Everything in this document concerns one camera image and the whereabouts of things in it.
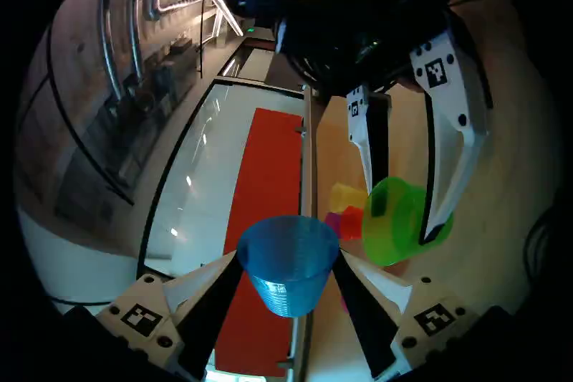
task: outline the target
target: red rug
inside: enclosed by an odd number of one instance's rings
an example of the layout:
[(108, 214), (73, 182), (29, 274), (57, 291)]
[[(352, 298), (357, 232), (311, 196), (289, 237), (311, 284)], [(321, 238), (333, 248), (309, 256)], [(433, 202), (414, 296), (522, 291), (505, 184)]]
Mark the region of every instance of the red rug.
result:
[[(256, 109), (247, 138), (227, 226), (224, 253), (243, 231), (280, 215), (299, 214), (302, 117)], [(277, 367), (289, 353), (292, 321), (268, 310), (243, 273), (215, 347), (220, 371), (285, 376)]]

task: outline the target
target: wooden table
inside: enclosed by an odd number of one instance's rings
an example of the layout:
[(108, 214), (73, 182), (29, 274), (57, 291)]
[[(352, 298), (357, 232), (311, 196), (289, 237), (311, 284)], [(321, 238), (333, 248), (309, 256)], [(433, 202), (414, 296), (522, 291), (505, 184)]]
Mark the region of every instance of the wooden table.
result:
[[(478, 45), (493, 95), (491, 135), (439, 247), (396, 271), (413, 281), (429, 276), (478, 312), (501, 305), (515, 312), (529, 292), (521, 261), (524, 238), (552, 202), (561, 178), (557, 115), (551, 96), (524, 50), (509, 0), (461, 6)], [(425, 187), (428, 141), (423, 96), (390, 91), (390, 175)], [(358, 149), (348, 142), (345, 100), (334, 97), (317, 130), (318, 217), (328, 212), (340, 182), (365, 189)], [(361, 243), (343, 247), (365, 257)], [(369, 380), (364, 355), (331, 276), (314, 313), (309, 381)]]

